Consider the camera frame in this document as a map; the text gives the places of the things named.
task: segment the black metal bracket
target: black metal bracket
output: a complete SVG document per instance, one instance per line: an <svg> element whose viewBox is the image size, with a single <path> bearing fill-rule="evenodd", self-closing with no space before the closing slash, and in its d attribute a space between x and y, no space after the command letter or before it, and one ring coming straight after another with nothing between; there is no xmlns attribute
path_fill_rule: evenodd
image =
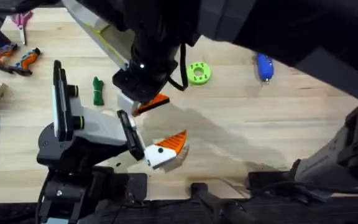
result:
<svg viewBox="0 0 358 224"><path fill-rule="evenodd" d="M81 174L50 172L39 211L42 223L54 217L74 224L94 213L100 200L141 202L147 195L146 174L115 174L111 167L94 167Z"/></svg>

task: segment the blue object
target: blue object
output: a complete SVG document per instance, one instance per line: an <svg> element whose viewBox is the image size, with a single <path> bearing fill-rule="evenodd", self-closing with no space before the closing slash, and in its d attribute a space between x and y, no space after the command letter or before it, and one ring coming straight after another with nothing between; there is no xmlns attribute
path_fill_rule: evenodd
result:
<svg viewBox="0 0 358 224"><path fill-rule="evenodd" d="M256 59L260 81L269 84L269 81L272 79L274 74L272 58L264 54L257 53Z"/></svg>

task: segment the green figurine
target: green figurine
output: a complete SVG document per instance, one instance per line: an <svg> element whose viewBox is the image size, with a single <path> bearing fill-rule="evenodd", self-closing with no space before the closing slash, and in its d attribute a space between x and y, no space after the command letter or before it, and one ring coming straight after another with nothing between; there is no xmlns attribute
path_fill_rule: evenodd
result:
<svg viewBox="0 0 358 224"><path fill-rule="evenodd" d="M103 96L102 96L102 89L104 83L102 80L99 80L97 77L93 78L93 104L96 106L103 106Z"/></svg>

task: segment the green toy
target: green toy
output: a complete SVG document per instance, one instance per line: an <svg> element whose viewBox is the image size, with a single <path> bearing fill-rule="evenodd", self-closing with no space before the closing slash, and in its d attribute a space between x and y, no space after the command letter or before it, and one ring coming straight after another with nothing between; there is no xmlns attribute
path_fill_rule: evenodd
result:
<svg viewBox="0 0 358 224"><path fill-rule="evenodd" d="M102 96L102 89L104 83L102 80L99 80L97 77L93 78L93 104L96 106L103 106L103 96Z"/></svg>
<svg viewBox="0 0 358 224"><path fill-rule="evenodd" d="M211 69L205 62L194 62L187 66L187 79L193 85L204 85L211 79Z"/></svg>

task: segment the black cable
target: black cable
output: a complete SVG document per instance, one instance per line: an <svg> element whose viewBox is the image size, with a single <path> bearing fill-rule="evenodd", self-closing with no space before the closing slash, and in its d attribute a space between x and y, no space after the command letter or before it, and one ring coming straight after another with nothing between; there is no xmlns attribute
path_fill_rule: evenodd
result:
<svg viewBox="0 0 358 224"><path fill-rule="evenodd" d="M124 205L126 208L134 208L134 209L143 209L143 208L154 208L154 209L160 209L160 208L165 208L165 207L169 207L172 205L179 205L181 203L187 203L191 201L191 198L186 199L186 200L180 200L177 202L172 202L172 203L165 203L159 206L151 206L151 205L146 205L146 206L132 206L132 205Z"/></svg>
<svg viewBox="0 0 358 224"><path fill-rule="evenodd" d="M35 208L35 224L40 224L39 212L41 209L42 199L44 197L45 187L47 186L47 182L52 178L52 174L54 174L54 173L55 173L55 171L49 169L48 174L45 177L44 183L42 184L41 191L38 196L37 207Z"/></svg>
<svg viewBox="0 0 358 224"><path fill-rule="evenodd" d="M180 91L185 91L189 85L187 80L187 72L186 72L186 44L182 43L180 46L180 76L181 76L181 82L182 85L179 85L177 82L175 82L171 76L168 77L168 82L173 85L176 89Z"/></svg>
<svg viewBox="0 0 358 224"><path fill-rule="evenodd" d="M44 2L44 0L25 0L14 7L0 7L0 14L12 15L28 12L36 7L39 7Z"/></svg>
<svg viewBox="0 0 358 224"><path fill-rule="evenodd" d="M1 220L0 224L11 224L11 223L18 223L23 220L28 220L30 218L34 217L34 211L26 212L25 214L16 215L14 217L11 217L7 220Z"/></svg>
<svg viewBox="0 0 358 224"><path fill-rule="evenodd" d="M316 184L309 184L309 183L295 182L295 181L277 182L277 183L274 183L274 184L271 184L271 185L268 185L268 186L262 188L260 191L261 192L267 192L267 191L275 189L277 187L283 187L283 186L286 186L286 185L287 186L288 185L303 186L303 187L306 187L308 189L321 190L321 191L331 192L331 193L358 194L358 188L357 189L340 189L340 188L336 188L336 187L324 187L324 186L320 186L320 185L316 185Z"/></svg>
<svg viewBox="0 0 358 224"><path fill-rule="evenodd" d="M114 222L116 221L116 219L117 219L119 213L121 212L123 206L124 206L124 203L121 203L121 205L120 205L119 208L117 209L116 215L114 216L114 218L113 218L111 224L114 224Z"/></svg>

